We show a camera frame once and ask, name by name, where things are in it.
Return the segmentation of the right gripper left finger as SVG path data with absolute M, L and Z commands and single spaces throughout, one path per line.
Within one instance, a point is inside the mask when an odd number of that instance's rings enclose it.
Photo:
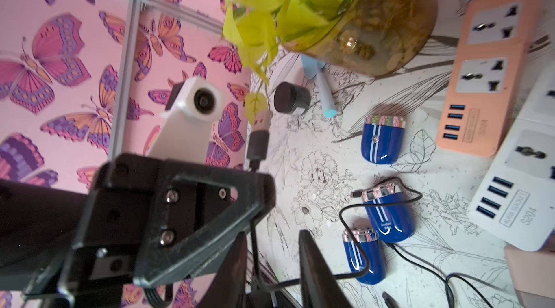
M 246 234 L 239 232 L 197 308 L 246 306 L 247 251 Z

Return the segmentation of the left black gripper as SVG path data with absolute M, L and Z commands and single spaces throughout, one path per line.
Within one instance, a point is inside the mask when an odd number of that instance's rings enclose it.
M 267 174 L 124 154 L 105 164 L 87 195 L 21 187 L 31 218 L 23 244 L 24 300 L 44 307 L 118 307 L 125 285 L 152 307 L 158 287 L 218 272 L 239 232 L 275 207 Z

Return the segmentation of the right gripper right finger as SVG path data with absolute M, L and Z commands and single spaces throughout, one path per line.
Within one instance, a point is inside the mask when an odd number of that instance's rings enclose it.
M 303 307 L 347 308 L 343 294 L 310 231 L 299 233 L 300 287 Z

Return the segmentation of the pink charger adapter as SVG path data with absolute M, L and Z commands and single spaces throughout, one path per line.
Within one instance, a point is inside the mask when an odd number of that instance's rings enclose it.
M 504 255 L 520 304 L 555 308 L 554 234 L 537 252 L 526 252 L 508 244 Z

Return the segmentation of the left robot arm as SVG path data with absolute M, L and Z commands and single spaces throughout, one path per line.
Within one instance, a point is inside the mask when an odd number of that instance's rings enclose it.
M 275 206 L 268 175 L 122 154 L 83 195 L 1 182 L 1 289 L 48 307 L 119 307 L 215 273 Z

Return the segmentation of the black round jar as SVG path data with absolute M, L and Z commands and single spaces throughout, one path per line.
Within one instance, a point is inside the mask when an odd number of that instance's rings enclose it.
M 310 103 L 309 90 L 289 82 L 279 84 L 274 93 L 274 108 L 282 114 L 300 116 L 309 109 Z

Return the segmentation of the white power strip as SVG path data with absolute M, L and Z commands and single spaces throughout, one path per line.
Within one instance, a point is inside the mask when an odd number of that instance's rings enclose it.
M 524 251 L 554 230 L 554 64 L 541 72 L 468 206 L 471 222 Z

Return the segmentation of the potted green plant glass vase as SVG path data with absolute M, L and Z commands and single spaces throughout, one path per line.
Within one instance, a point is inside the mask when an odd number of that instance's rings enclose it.
M 421 51 L 436 23 L 437 0 L 226 0 L 223 36 L 258 78 L 247 96 L 253 118 L 269 98 L 280 49 L 381 78 Z

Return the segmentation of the pink power strip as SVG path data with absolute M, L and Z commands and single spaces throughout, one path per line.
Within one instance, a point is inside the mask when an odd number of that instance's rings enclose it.
M 535 36 L 540 0 L 473 0 L 458 43 L 436 144 L 497 153 Z

